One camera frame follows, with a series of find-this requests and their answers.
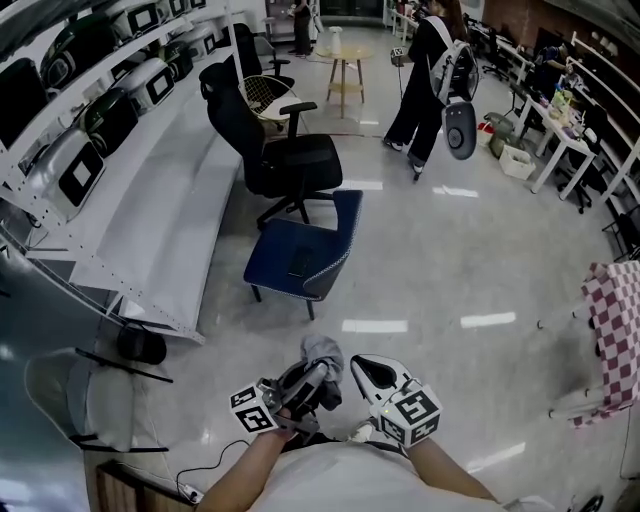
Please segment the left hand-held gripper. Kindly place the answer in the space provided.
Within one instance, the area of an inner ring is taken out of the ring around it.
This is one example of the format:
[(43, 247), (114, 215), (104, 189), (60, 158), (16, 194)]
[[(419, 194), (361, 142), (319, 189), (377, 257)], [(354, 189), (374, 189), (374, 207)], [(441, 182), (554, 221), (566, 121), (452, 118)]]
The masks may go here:
[(260, 379), (231, 395), (230, 411), (248, 434), (261, 434), (279, 430), (274, 415), (285, 407), (298, 423), (296, 436), (306, 444), (319, 431), (308, 401), (324, 382), (328, 370), (326, 363), (293, 365), (278, 381)]

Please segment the grey clothes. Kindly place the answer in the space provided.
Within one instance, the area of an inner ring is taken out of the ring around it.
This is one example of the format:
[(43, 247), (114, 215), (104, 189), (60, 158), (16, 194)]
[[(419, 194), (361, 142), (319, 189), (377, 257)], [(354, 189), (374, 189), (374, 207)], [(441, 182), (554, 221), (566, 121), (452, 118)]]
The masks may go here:
[(320, 385), (319, 403), (327, 411), (333, 411), (342, 403), (340, 384), (343, 380), (344, 356), (338, 343), (324, 335), (306, 335), (301, 341), (301, 357), (305, 371), (319, 362), (328, 366)]

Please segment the blue upholstered chair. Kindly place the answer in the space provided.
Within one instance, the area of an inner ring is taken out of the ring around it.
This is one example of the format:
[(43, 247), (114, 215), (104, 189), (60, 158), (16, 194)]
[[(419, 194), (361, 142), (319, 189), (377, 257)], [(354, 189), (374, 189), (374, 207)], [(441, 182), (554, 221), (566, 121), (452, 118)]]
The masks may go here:
[[(255, 300), (262, 300), (263, 289), (299, 299), (306, 304), (309, 319), (314, 320), (313, 304), (326, 299), (351, 254), (363, 196), (361, 190), (337, 190), (332, 194), (337, 215), (334, 229), (285, 219), (269, 221), (243, 275)], [(287, 274), (297, 247), (310, 247), (314, 251), (302, 279)]]

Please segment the person's left forearm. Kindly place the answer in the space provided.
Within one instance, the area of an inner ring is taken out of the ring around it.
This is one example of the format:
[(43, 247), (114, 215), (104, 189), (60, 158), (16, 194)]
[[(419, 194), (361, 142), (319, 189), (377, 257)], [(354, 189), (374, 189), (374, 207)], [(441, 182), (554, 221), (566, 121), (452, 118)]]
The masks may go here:
[(259, 434), (235, 464), (204, 494), (196, 512), (247, 512), (261, 495), (285, 444), (286, 430)]

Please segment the person's right forearm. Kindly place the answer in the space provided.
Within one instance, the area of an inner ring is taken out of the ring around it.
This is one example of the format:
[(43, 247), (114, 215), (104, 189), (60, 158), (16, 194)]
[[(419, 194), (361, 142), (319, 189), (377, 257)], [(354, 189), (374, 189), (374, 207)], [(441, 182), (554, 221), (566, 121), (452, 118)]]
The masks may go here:
[(407, 450), (419, 478), (428, 486), (471, 498), (493, 501), (495, 496), (456, 463), (433, 439), (427, 438)]

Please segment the black mesh office chair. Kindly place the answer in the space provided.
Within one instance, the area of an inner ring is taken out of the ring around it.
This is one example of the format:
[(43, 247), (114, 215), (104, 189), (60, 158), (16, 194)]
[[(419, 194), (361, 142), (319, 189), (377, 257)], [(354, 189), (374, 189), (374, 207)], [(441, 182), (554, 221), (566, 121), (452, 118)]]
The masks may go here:
[(332, 138), (297, 133), (300, 114), (315, 110), (317, 104), (301, 102), (283, 107), (282, 112), (290, 117), (287, 136), (268, 142), (263, 125), (232, 82), (228, 66), (212, 64), (199, 74), (199, 80), (213, 128), (242, 158), (246, 188), (254, 195), (277, 201), (257, 218), (257, 227), (262, 230), (282, 210), (297, 210), (308, 223), (304, 201), (330, 200), (329, 191), (343, 182)]

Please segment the person's left hand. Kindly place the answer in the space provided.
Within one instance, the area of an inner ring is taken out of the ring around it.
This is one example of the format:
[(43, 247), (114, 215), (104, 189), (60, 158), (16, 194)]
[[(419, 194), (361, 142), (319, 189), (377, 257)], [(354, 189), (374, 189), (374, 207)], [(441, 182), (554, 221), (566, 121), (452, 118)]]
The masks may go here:
[(274, 415), (274, 421), (278, 425), (279, 436), (282, 437), (285, 441), (289, 441), (298, 434), (298, 423), (291, 419), (291, 411), (289, 409), (282, 407)]

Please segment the person's white shirt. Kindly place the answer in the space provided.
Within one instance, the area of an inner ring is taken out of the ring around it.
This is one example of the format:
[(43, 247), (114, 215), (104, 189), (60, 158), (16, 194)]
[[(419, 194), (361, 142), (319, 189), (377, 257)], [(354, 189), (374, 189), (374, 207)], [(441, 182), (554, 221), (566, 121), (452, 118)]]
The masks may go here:
[(538, 496), (504, 505), (426, 485), (408, 459), (368, 444), (288, 452), (250, 512), (555, 512)]

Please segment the wooden cabinet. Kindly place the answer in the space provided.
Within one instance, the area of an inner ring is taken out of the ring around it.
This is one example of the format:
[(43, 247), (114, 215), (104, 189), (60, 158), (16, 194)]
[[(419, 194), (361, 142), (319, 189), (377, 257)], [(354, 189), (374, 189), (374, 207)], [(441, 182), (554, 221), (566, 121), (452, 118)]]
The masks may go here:
[(95, 469), (96, 512), (196, 512), (196, 506), (115, 461)]

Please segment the white metal shelving rack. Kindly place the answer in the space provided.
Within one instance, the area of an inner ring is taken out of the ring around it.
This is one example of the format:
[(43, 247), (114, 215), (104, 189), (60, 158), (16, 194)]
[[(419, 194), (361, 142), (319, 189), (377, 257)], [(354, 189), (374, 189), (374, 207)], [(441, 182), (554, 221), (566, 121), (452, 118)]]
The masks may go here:
[[(36, 68), (58, 34), (77, 19), (114, 0), (13, 0), (0, 2), (0, 74), (21, 59)], [(157, 0), (163, 16), (182, 16), (185, 24), (161, 36), (131, 56), (121, 68), (105, 73), (84, 96), (93, 99), (115, 82), (117, 75), (188, 32), (209, 34), (217, 49), (232, 46), (233, 56), (223, 62), (233, 72), (241, 69), (233, 25), (246, 8), (237, 0)], [(30, 221), (21, 250), (44, 273), (52, 263), (70, 265), (68, 275), (52, 273), (52, 279), (70, 295), (88, 301), (88, 290), (110, 294), (111, 302), (100, 313), (124, 325), (135, 322), (151, 332), (203, 343), (197, 329), (208, 269), (229, 193), (241, 166), (241, 158), (212, 127), (200, 93), (199, 74), (212, 64), (204, 61), (204, 45), (195, 56), (181, 62), (199, 66), (196, 94), (191, 104), (205, 111), (204, 127), (214, 139), (200, 166), (185, 173), (163, 172), (155, 177), (132, 158), (136, 173), (118, 172), (102, 177), (85, 205), (71, 221), (60, 224), (55, 216)]]

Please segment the red white checkered cloth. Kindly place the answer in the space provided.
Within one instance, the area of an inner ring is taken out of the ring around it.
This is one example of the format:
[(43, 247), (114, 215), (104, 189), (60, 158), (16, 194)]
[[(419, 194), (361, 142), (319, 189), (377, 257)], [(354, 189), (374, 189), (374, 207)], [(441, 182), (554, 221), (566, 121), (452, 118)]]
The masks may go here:
[(584, 428), (640, 400), (640, 261), (593, 263), (581, 292), (593, 322), (603, 375), (603, 402), (571, 419)]

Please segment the white table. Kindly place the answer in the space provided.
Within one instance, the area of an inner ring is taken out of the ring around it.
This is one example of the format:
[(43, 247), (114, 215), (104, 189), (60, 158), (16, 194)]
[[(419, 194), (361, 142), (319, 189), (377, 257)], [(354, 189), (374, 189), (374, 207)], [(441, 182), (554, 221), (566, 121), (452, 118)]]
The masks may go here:
[(536, 194), (542, 188), (546, 180), (550, 177), (551, 173), (556, 169), (563, 155), (568, 150), (573, 150), (583, 156), (581, 165), (574, 172), (573, 177), (570, 179), (568, 184), (565, 185), (563, 190), (559, 193), (559, 198), (561, 200), (564, 200), (568, 197), (569, 193), (579, 184), (584, 173), (592, 164), (595, 158), (595, 154), (589, 148), (585, 141), (571, 137), (557, 120), (551, 118), (549, 109), (534, 101), (531, 96), (527, 97), (522, 114), (519, 118), (518, 126), (520, 134), (524, 133), (524, 124), (531, 110), (535, 111), (541, 117), (542, 123), (545, 127), (542, 139), (536, 147), (535, 156), (538, 159), (541, 159), (548, 146), (549, 141), (553, 137), (558, 139), (558, 146), (556, 150), (550, 157), (543, 170), (540, 172), (536, 181), (531, 186), (530, 191), (533, 194)]

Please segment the round wooden side table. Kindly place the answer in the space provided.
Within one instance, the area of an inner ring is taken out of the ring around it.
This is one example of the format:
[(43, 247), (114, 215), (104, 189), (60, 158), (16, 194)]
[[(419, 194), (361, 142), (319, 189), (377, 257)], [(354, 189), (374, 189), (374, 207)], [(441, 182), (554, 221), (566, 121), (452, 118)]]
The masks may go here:
[[(348, 94), (358, 94), (361, 103), (365, 102), (365, 87), (362, 63), (373, 56), (373, 50), (360, 44), (342, 43), (340, 50), (334, 52), (330, 46), (315, 48), (317, 56), (332, 61), (332, 69), (327, 86), (326, 101), (329, 102), (333, 93), (339, 95), (340, 117), (345, 117), (346, 97)], [(347, 81), (347, 68), (351, 66), (357, 73), (356, 82)]]

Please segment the row of screen-fronted appliances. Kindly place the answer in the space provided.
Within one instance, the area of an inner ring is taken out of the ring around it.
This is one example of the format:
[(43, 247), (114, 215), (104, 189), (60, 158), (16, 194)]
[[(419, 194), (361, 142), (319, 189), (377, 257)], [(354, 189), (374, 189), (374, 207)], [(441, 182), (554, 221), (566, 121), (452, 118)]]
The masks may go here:
[(200, 166), (214, 139), (205, 111), (191, 104), (197, 65), (184, 67), (204, 45), (207, 64), (233, 56), (211, 35), (184, 32), (149, 58), (121, 71), (93, 99), (84, 94), (132, 55), (182, 27), (157, 0), (114, 0), (67, 25), (41, 67), (21, 59), (0, 74), (0, 200), (37, 222), (75, 218), (102, 177), (136, 173), (136, 151), (155, 177)]

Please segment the white wall shelf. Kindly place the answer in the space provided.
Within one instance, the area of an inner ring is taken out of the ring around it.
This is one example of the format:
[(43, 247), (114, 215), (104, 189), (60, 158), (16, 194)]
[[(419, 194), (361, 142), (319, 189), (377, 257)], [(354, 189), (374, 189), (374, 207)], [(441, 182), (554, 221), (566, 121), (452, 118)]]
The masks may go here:
[(618, 48), (612, 41), (582, 40), (573, 33), (570, 45), (575, 50), (578, 74), (583, 84), (579, 94), (606, 113), (601, 136), (602, 158), (609, 162), (611, 196), (640, 204), (640, 85), (614, 63)]

